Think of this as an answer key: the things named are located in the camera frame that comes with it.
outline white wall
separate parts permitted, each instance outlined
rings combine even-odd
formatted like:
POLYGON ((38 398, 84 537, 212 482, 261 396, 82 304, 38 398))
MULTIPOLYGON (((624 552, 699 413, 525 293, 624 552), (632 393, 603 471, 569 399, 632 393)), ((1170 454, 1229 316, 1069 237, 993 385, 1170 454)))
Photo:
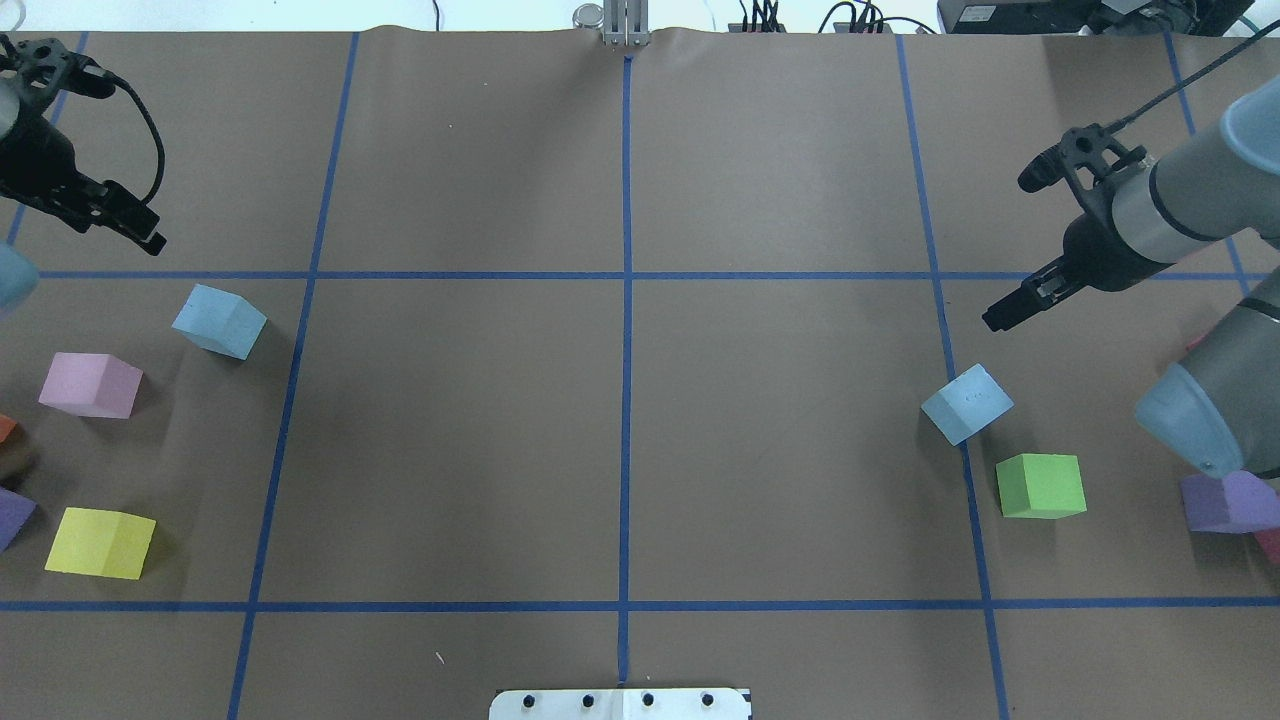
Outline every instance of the white wall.
MULTIPOLYGON (((585 0, 438 0, 444 29, 557 29, 570 27, 585 0)), ((814 32, 833 0, 782 0, 778 19, 790 32, 814 32)), ((890 15, 937 28, 936 0, 878 0, 890 15)), ((742 17, 737 0, 650 0, 650 27, 723 31, 742 17)), ((1260 26, 1280 18, 1280 0, 1258 0, 1248 17, 1260 26)), ((846 19, 840 10, 837 19, 846 19)), ((366 29, 399 24, 428 29, 430 0, 0 0, 0 29, 366 29)), ((910 32, 900 24, 899 32, 910 32)), ((1236 24, 1231 35, 1248 35, 1236 24)))

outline blue tape line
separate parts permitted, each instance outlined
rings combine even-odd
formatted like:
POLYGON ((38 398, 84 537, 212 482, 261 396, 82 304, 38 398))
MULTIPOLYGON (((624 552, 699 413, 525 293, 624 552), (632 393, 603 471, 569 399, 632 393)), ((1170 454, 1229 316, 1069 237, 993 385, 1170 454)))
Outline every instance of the blue tape line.
MULTIPOLYGON (((82 32, 79 41, 76 44, 76 53, 83 53, 84 46, 88 45, 88 32, 82 32)), ((63 117, 63 106, 67 105, 65 90, 58 94, 58 100, 54 101, 54 113, 49 117, 49 124, 58 127, 58 119, 63 117)), ((10 246, 18 242, 18 228, 22 227, 22 219, 27 215, 27 206, 22 202, 18 204, 18 211, 13 214, 13 222, 9 223, 9 234, 5 237, 5 242, 10 246)))
MULTIPOLYGON (((1280 607, 1277 596, 1051 597, 984 600, 564 600, 564 601, 283 601, 259 602, 264 614, 543 614, 543 612, 914 612, 977 610, 1162 610, 1280 607)), ((248 602, 0 601, 0 612, 246 612, 248 602)))
POLYGON ((244 694, 244 669, 248 667, 248 648, 253 642, 253 623, 257 615, 250 610, 244 612, 244 625, 241 628, 241 647, 236 653, 236 676, 232 679, 232 697, 227 703, 228 720, 239 716, 239 701, 244 694))
POLYGON ((244 612, 244 630, 241 637, 241 650, 236 661, 236 676, 232 683, 232 697, 227 706, 227 719, 236 720, 239 714, 241 694, 244 689, 244 674, 248 669, 250 647, 253 641, 253 619, 256 605, 262 589, 262 570, 266 566, 266 552, 271 538, 271 524, 275 518, 275 498, 280 487, 280 471, 284 466, 284 451, 289 439, 289 424, 293 419, 293 401, 298 391, 298 372, 302 368, 302 355, 307 341, 307 325, 311 319, 311 304, 315 297, 316 270, 320 266, 320 254, 324 250, 325 225, 329 220, 329 199, 333 193, 334 174, 338 170, 338 155, 342 152, 342 129, 347 118, 347 102, 351 97, 351 81, 356 70, 356 51, 360 47, 360 33, 351 33, 347 50, 347 69, 342 82, 342 97, 338 101, 338 119, 333 129, 333 146, 329 150, 329 167, 325 170, 324 191, 320 199, 320 213, 316 219, 316 236, 311 246, 311 270, 307 288, 302 296, 302 313, 298 318, 298 332, 293 341, 293 361, 289 365, 289 380, 284 391, 284 407, 280 411, 280 429, 276 436, 275 457, 271 462, 271 479, 266 488, 266 502, 262 506, 262 528, 257 539, 257 553, 253 560, 253 577, 250 582, 248 610, 244 612))
POLYGON ((22 227, 22 217, 27 214, 27 206, 18 202, 18 211, 13 214, 13 222, 9 223, 9 234, 5 237, 5 242, 10 246, 18 242, 18 228, 22 227))
POLYGON ((45 281, 302 281, 306 270, 41 270, 45 281))
POLYGON ((632 612, 891 612, 982 610, 980 600, 640 600, 632 612))
POLYGON ((804 272, 804 270, 759 270, 759 272, 639 272, 637 281, 927 281, 929 273, 911 270, 861 270, 861 272, 804 272))
MULTIPOLYGON (((929 273, 933 275, 933 302, 937 307, 938 332, 942 336, 942 356, 946 361, 947 379, 956 377, 955 354, 951 347, 951 328, 947 324, 946 297, 942 293, 942 275, 938 266, 938 250, 933 237, 933 218, 929 213, 929 193, 924 182, 924 160, 920 154, 920 137, 915 124, 915 106, 911 101, 911 77, 906 65, 906 47, 902 36, 893 36, 897 44, 897 67, 902 81, 902 104, 906 110, 906 128, 911 140, 911 163, 915 167, 915 190, 920 201, 920 220, 924 225, 924 245, 929 255, 929 273)), ((973 555, 978 569, 978 585, 983 602, 991 601, 991 582, 987 574, 987 555, 982 539, 982 519, 978 512, 978 495, 974 489, 973 469, 969 461, 969 445, 960 443, 960 457, 964 465, 965 495, 969 502, 969 530, 973 537, 973 555)), ((1009 697, 1005 692, 1005 671, 1000 656, 1000 639, 996 633, 996 614, 989 609, 983 612, 987 625, 987 650, 991 655, 991 675, 995 682, 996 705, 1001 720, 1009 720, 1009 697)))
MULTIPOLYGON (((1169 55, 1169 69, 1174 74, 1174 82, 1183 82, 1183 70, 1178 64, 1178 51, 1174 49, 1174 36, 1165 31, 1165 54, 1169 55)), ((1180 88, 1178 91, 1178 101, 1183 106, 1183 120, 1187 122, 1187 132, 1192 136, 1196 135, 1196 118, 1192 114, 1192 105, 1187 100, 1187 88, 1180 88)), ((1244 273, 1244 263, 1240 260, 1240 250, 1235 246, 1235 238, 1229 237, 1226 242, 1226 252, 1231 256, 1231 266, 1235 268, 1235 274, 1231 279, 1240 283, 1240 292, 1243 295, 1249 295, 1249 281, 1244 273)))
POLYGON ((631 665, 631 331, 634 320, 634 272, 631 254, 631 67, 622 60, 622 421, 618 492, 618 684, 627 682, 631 665))
POLYGON ((539 272, 539 270, 320 270, 323 281, 621 281, 614 272, 539 272))
POLYGON ((996 610, 1106 610, 1170 607, 1280 607, 1280 597, 1078 597, 993 600, 996 610))
POLYGON ((618 603, 599 601, 512 601, 512 602, 259 602, 261 612, 426 612, 426 614, 524 614, 524 612, 617 612, 618 603))
MULTIPOLYGON (((943 281, 1015 281, 1020 282, 1030 270, 964 272, 940 270, 943 281)), ((41 279, 210 279, 210 281, 626 281, 625 272, 613 270, 41 270, 41 279)), ((630 274, 635 282, 692 282, 692 281, 929 281, 934 274, 918 270, 637 270, 630 274)), ((1252 281, 1267 278, 1266 273, 1245 273, 1252 281)), ((1166 270, 1149 279, 1155 281, 1235 281, 1238 273, 1179 273, 1166 270)))
POLYGON ((244 612, 244 602, 184 601, 0 601, 0 612, 244 612))

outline cable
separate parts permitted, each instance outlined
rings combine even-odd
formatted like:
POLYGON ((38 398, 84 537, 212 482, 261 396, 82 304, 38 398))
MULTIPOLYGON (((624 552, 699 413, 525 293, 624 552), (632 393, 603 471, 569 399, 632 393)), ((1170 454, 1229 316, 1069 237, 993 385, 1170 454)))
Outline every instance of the cable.
POLYGON ((716 23, 716 13, 712 12, 710 0, 703 0, 703 8, 707 8, 707 14, 712 17, 712 32, 719 32, 719 26, 716 23))
POLYGON ((1217 60, 1213 60, 1212 63, 1210 63, 1210 64, 1204 65, 1203 68, 1201 68, 1199 70, 1197 70, 1196 74, 1188 77, 1183 82, 1180 82, 1180 83, 1170 87, 1169 90, 1161 92, 1160 95, 1152 97, 1142 108, 1138 108, 1133 113, 1129 113, 1128 115, 1120 118, 1119 120, 1108 124, 1106 127, 1106 131, 1108 133, 1115 133, 1115 132, 1120 132, 1121 129, 1129 127, 1130 124, 1133 124, 1134 120, 1137 120, 1142 115, 1147 114, 1147 110, 1151 110, 1156 105, 1160 105, 1165 100, 1169 100, 1169 97, 1171 95, 1174 95, 1175 92, 1185 88, 1188 85, 1190 85, 1190 83, 1198 81, 1199 78, 1207 76, 1208 73, 1216 70, 1224 63, 1226 63, 1231 58, 1235 58, 1240 53, 1244 53, 1245 50, 1249 49, 1251 45, 1253 45, 1254 42, 1260 41, 1260 40, 1262 40, 1267 33, 1270 33, 1270 32, 1272 32, 1272 31, 1275 31, 1277 28, 1280 28, 1280 20, 1275 20, 1274 23, 1268 24, 1267 27, 1265 27, 1265 28, 1260 29, 1258 32, 1253 33, 1252 36, 1249 36, 1244 42, 1236 45, 1235 47, 1228 50, 1226 53, 1222 53, 1221 55, 1219 55, 1217 60))
POLYGON ((822 35, 822 31, 827 29, 827 22, 831 20, 831 15, 835 15, 836 10, 838 10, 841 8, 845 8, 845 6, 849 8, 849 23, 852 24, 858 19, 858 6, 856 5, 854 5, 849 0, 845 0, 844 3, 836 3, 835 5, 831 6, 829 10, 827 10, 827 17, 822 18, 822 24, 818 26, 818 33, 819 35, 822 35))
POLYGON ((12 70, 18 65, 18 49, 13 46, 13 41, 4 33, 0 33, 0 47, 4 47, 4 64, 0 69, 12 70))
POLYGON ((864 3, 863 14, 858 15, 858 23, 849 26, 849 32, 869 32, 876 24, 876 18, 882 15, 879 8, 872 3, 864 3))
POLYGON ((902 22, 908 22, 908 23, 915 23, 919 27, 924 28, 924 31, 928 32, 929 35, 937 35, 937 31, 934 31, 932 27, 929 27, 929 26, 927 26, 927 24, 924 24, 920 20, 916 20, 914 18, 902 18, 902 17, 899 17, 899 15, 893 15, 892 18, 881 18, 879 22, 883 24, 883 23, 887 23, 890 20, 902 20, 902 22))
MULTIPOLYGON (((27 4, 23 0, 13 0, 13 3, 18 5, 18 19, 13 23, 12 28, 4 32, 17 32, 27 22, 27 4)), ((9 4, 9 0, 0 0, 0 5, 6 4, 9 4)))
POLYGON ((164 142, 160 140, 160 131, 156 129, 155 120, 151 119, 151 113, 147 111, 147 106, 142 104, 142 99, 138 97, 133 86, 113 72, 106 73, 106 79, 109 79, 111 85, 129 94, 129 97, 133 99, 133 104, 137 105, 138 111, 142 113, 142 119, 146 120, 147 129, 151 131, 151 140, 156 143, 156 177, 151 181, 151 190, 148 190, 146 197, 142 199, 142 204, 146 205, 147 202, 151 202, 151 200, 156 196, 156 192, 160 192, 160 183, 164 182, 164 142))

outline light blue cube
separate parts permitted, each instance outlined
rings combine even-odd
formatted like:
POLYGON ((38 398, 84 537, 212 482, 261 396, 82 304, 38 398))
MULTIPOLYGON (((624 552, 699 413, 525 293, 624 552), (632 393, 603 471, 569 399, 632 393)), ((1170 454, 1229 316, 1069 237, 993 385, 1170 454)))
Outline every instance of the light blue cube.
POLYGON ((982 365, 947 383, 920 407, 951 445, 973 437, 1014 406, 1014 401, 982 365))
POLYGON ((36 290, 40 272, 29 260, 0 241, 0 318, 14 310, 36 290))
POLYGON ((205 350, 243 360, 253 350, 265 324, 266 315, 243 297, 197 284, 173 322, 173 329, 205 350))

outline foam cube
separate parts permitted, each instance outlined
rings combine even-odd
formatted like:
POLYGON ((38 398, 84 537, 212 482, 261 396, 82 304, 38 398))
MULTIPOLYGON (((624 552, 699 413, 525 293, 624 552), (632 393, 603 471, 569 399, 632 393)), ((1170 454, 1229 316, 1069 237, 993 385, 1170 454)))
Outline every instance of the foam cube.
POLYGON ((17 429, 18 421, 13 418, 0 415, 0 442, 9 439, 9 433, 17 429))
POLYGON ((1014 406, 982 365, 974 365, 920 406, 951 445, 960 445, 1014 406))
POLYGON ((36 290, 40 270, 8 243, 0 242, 0 318, 36 290))
POLYGON ((197 284, 174 319, 173 329, 205 350, 244 360, 265 324, 266 315, 243 297, 197 284))
POLYGON ((996 465, 1005 518, 1056 520, 1087 510, 1074 455, 1023 454, 996 465))
POLYGON ((127 512, 68 507, 45 570, 137 580, 156 521, 127 512))
POLYGON ((142 370, 111 355, 56 352, 40 404, 82 418, 123 420, 133 413, 142 370))
POLYGON ((1187 527, 1197 533, 1253 533, 1280 528, 1280 497, 1252 473, 1236 470, 1222 479, 1183 478, 1187 527))
POLYGON ((35 501, 0 488, 0 551, 9 547, 35 511, 35 501))
POLYGON ((1258 541, 1272 565, 1280 565, 1280 528, 1258 530, 1253 533, 1253 539, 1258 541))

